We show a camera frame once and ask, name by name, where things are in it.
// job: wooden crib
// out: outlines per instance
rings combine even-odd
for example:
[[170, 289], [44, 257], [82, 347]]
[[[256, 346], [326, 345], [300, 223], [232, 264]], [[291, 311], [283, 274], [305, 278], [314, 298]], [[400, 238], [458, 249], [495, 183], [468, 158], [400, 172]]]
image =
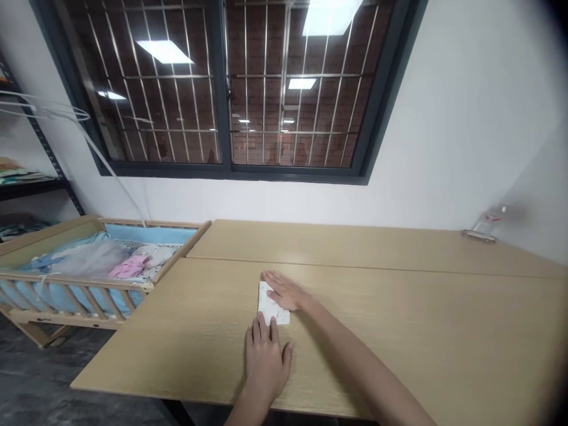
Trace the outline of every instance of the wooden crib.
[[[142, 226], [140, 221], [104, 219], [94, 215], [83, 216], [0, 244], [0, 267], [14, 267], [29, 262], [34, 256], [48, 253], [68, 241], [77, 238], [85, 238], [97, 232], [105, 231], [106, 224]], [[181, 257], [185, 257], [195, 243], [199, 241], [206, 230], [211, 226], [211, 221], [202, 224], [147, 221], [146, 225], [148, 227], [196, 230], [195, 234], [193, 234], [176, 254], [162, 266], [153, 280], [133, 286], [132, 282], [116, 279], [93, 279], [49, 274], [39, 275], [26, 272], [2, 272], [0, 270], [0, 280], [2, 280], [5, 286], [11, 291], [11, 295], [9, 295], [8, 292], [4, 291], [0, 286], [0, 299], [7, 301], [7, 304], [0, 302], [0, 312], [40, 348], [49, 345], [61, 337], [72, 326], [116, 330], [135, 309], [135, 304], [131, 297], [132, 292], [137, 292], [142, 298], [145, 298], [176, 261]], [[21, 283], [20, 288], [16, 286], [16, 282]], [[38, 282], [41, 282], [42, 286], [60, 286], [64, 294], [75, 307], [74, 311], [57, 309], [55, 306], [50, 305], [44, 298], [39, 297], [39, 295], [36, 295], [35, 300], [30, 300], [30, 294], [36, 293], [34, 284], [37, 285]], [[21, 291], [22, 285], [28, 290], [26, 294]], [[73, 289], [77, 291], [77, 288], [79, 288], [86, 300], [88, 300], [90, 309], [86, 309], [86, 306], [77, 298], [76, 293], [72, 291]], [[97, 297], [95, 297], [95, 291], [100, 292], [99, 301], [97, 301]], [[117, 307], [116, 297], [118, 294], [122, 297], [122, 301], [128, 308], [127, 313]], [[106, 302], [106, 312], [101, 306], [100, 295], [102, 295], [103, 300]], [[61, 327], [48, 333], [40, 324], [54, 324], [60, 325]]]

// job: crib railing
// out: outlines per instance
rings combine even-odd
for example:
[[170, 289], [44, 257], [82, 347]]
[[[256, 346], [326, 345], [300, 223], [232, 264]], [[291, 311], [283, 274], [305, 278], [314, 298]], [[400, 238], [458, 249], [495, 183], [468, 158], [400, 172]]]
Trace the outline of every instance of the crib railing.
[[[42, 276], [31, 274], [2, 274], [2, 283], [5, 289], [0, 286], [0, 312], [6, 315], [17, 327], [32, 338], [40, 347], [44, 347], [55, 338], [64, 334], [70, 326], [107, 328], [116, 330], [134, 310], [135, 305], [129, 292], [137, 292], [144, 299], [153, 289], [151, 283], [133, 286], [130, 282], [119, 280], [93, 279], [81, 280], [77, 277], [63, 275], [51, 275], [43, 279], [42, 286], [45, 288], [40, 292], [49, 292], [50, 285], [58, 285], [63, 289], [69, 302], [75, 307], [74, 310], [62, 310], [61, 306], [54, 306], [48, 298], [42, 298], [35, 290], [34, 284], [41, 282]], [[21, 282], [26, 292], [20, 291], [16, 282]], [[73, 293], [70, 286], [79, 288], [89, 302], [89, 306], [84, 305]], [[97, 301], [93, 294], [93, 289], [97, 289], [102, 294], [106, 303], [106, 310]], [[127, 307], [128, 312], [121, 312], [117, 303], [111, 296], [110, 290], [115, 289], [120, 294], [120, 298]], [[55, 333], [45, 333], [37, 324], [60, 324]]]

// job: glass pane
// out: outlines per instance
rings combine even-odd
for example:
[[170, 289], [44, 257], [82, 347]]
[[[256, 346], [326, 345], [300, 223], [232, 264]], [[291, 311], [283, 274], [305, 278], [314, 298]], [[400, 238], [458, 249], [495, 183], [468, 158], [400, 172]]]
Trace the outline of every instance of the glass pane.
[[227, 5], [235, 164], [351, 166], [393, 0], [342, 9], [344, 27], [326, 34], [310, 28], [329, 8], [310, 7]]
[[221, 163], [205, 3], [62, 4], [60, 15], [111, 157]]

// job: window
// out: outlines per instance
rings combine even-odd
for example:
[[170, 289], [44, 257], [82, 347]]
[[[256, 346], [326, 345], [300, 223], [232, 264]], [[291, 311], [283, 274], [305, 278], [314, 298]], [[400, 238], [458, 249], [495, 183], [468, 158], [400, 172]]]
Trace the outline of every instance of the window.
[[365, 184], [425, 3], [33, 6], [118, 175]]

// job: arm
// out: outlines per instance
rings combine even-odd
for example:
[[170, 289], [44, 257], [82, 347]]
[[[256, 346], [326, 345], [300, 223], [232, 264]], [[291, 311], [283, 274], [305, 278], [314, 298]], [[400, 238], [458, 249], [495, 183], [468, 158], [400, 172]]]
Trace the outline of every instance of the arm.
[[247, 330], [247, 380], [225, 426], [260, 426], [274, 400], [282, 393], [290, 377], [292, 344], [284, 351], [276, 319], [270, 319], [270, 328], [262, 312]]
[[269, 291], [273, 300], [282, 308], [302, 311], [317, 326], [378, 421], [397, 426], [435, 426], [401, 381], [323, 305], [280, 273], [264, 271], [264, 278], [275, 290]]

